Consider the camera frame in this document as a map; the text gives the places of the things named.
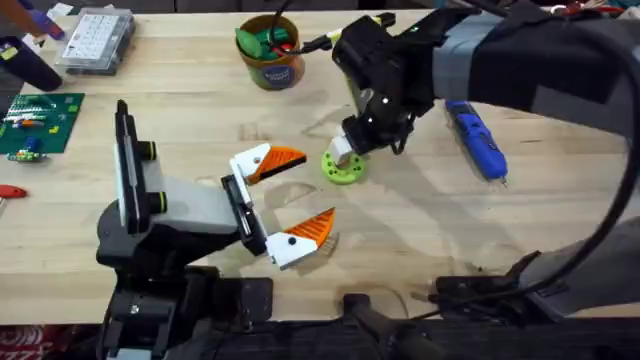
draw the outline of circuit board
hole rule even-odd
[[[83,100],[84,94],[16,96],[6,118],[27,114],[44,125],[15,129],[11,122],[0,124],[0,154],[13,154],[23,149],[28,137],[40,140],[38,152],[63,153]]]

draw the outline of blue screwdriver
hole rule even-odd
[[[445,107],[482,175],[488,180],[500,179],[506,186],[507,159],[478,113],[466,101],[447,100]]]

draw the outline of clear plastic container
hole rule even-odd
[[[83,8],[55,64],[72,75],[115,75],[134,32],[131,10]]]

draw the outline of black cable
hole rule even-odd
[[[280,20],[282,13],[291,5],[292,2],[293,0],[285,0],[280,6],[280,8],[278,8],[276,13],[273,15],[273,22],[271,23],[271,28],[269,29],[269,42],[271,43],[271,46],[275,47],[280,52],[287,55],[303,55],[303,54],[308,54],[310,52],[319,50],[320,49],[319,47],[312,48],[312,47],[307,47],[306,45],[302,46],[300,50],[295,50],[295,49],[287,50],[283,48],[282,44],[280,44],[280,42],[276,39],[275,29],[276,29],[276,26],[278,26],[278,20]]]
[[[325,326],[331,326],[334,325],[336,323],[341,322],[343,319],[343,317],[339,317],[333,320],[328,320],[328,321],[323,321],[323,322],[317,322],[317,323],[311,323],[311,324],[306,324],[306,325],[300,325],[300,326],[295,326],[295,327],[283,327],[282,323],[276,323],[274,325],[274,327],[272,329],[265,329],[265,330],[247,330],[247,331],[231,331],[231,329],[229,329],[227,332],[229,334],[233,334],[233,335],[260,335],[260,334],[273,334],[276,333],[278,331],[298,331],[298,330],[303,330],[303,329],[311,329],[311,328],[317,328],[317,327],[325,327]],[[217,327],[212,327],[213,330],[216,331],[220,331],[220,332],[224,332],[226,330],[224,329],[220,329]]]
[[[618,191],[607,211],[606,216],[596,229],[596,231],[585,241],[584,245],[578,249],[578,251],[564,263],[560,268],[554,271],[552,274],[544,278],[543,280],[531,284],[522,289],[515,289],[509,291],[502,291],[493,294],[487,294],[477,296],[474,298],[461,300],[451,306],[444,309],[435,310],[426,314],[414,316],[411,320],[426,319],[435,315],[439,315],[443,311],[453,310],[472,302],[482,302],[487,300],[498,300],[509,297],[526,295],[531,292],[536,292],[544,289],[563,277],[567,276],[573,270],[575,270],[587,257],[607,238],[607,235],[613,230],[616,223],[620,219],[620,216],[624,212],[633,192],[635,191],[635,183],[640,172],[640,66],[638,61],[629,51],[621,48],[614,41],[611,41],[605,35],[591,32],[575,26],[568,22],[567,29],[575,31],[576,34],[591,46],[596,48],[602,54],[606,55],[607,59],[612,59],[618,63],[622,72],[626,73],[630,80],[632,99],[633,101],[633,116],[632,116],[632,144],[631,151],[627,159],[627,166],[620,181]]]

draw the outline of wooden table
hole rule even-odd
[[[395,31],[427,11],[398,12]],[[342,27],[359,12],[287,14],[304,39]],[[337,208],[320,254],[279,271],[240,244],[198,264],[225,276],[270,276],[274,319],[329,319],[347,292],[406,317],[433,309],[435,277],[473,266],[503,271],[522,255],[572,243],[609,206],[626,145],[596,130],[490,106],[477,107],[506,153],[508,187],[487,184],[469,165],[437,103],[417,121],[406,154],[371,155],[360,184],[328,183],[319,160],[351,96],[330,54],[305,56],[293,89],[266,92],[250,80],[233,29],[252,14],[139,15],[137,35],[116,77],[81,77],[61,92],[87,94],[63,155],[42,165],[0,161],[0,183],[30,197],[0,218],[0,323],[100,322],[115,276],[96,263],[96,222],[115,198],[112,144],[116,101],[125,99],[142,139],[158,142],[164,172],[218,185],[229,158],[263,142],[288,145],[308,162],[252,188],[269,230]],[[73,18],[63,20],[69,29]],[[55,44],[43,57],[52,61]],[[24,93],[34,92],[26,86]],[[627,215],[638,214],[635,199]],[[638,315],[636,306],[590,315]]]

